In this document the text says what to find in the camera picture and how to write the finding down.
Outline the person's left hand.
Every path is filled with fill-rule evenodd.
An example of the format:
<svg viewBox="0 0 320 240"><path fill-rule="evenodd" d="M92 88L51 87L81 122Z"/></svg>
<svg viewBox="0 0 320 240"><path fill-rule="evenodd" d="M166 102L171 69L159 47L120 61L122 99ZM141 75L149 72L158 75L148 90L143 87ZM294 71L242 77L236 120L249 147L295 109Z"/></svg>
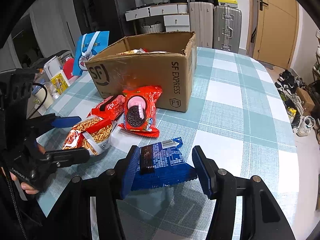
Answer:
<svg viewBox="0 0 320 240"><path fill-rule="evenodd" d="M42 153L42 154L45 154L46 150L45 148L39 144L38 142L36 143L37 144L37 148L38 150ZM6 175L5 173L5 170L4 170L4 167L3 167L3 164L5 163L5 160L3 159L3 157L1 157L1 170L2 170L2 173L3 173L3 176L4 176L4 179L3 179L3 183L5 185L8 184L8 181L7 181L7 178L8 176ZM10 172L10 176L11 176L11 179L13 182L17 182L19 181L19 179L17 178L16 175L14 175L12 172ZM35 195L35 194L38 194L39 193L39 190L35 189L33 186L27 184L26 182L21 182L20 183L20 188L26 192L26 194L29 194L29 195Z"/></svg>

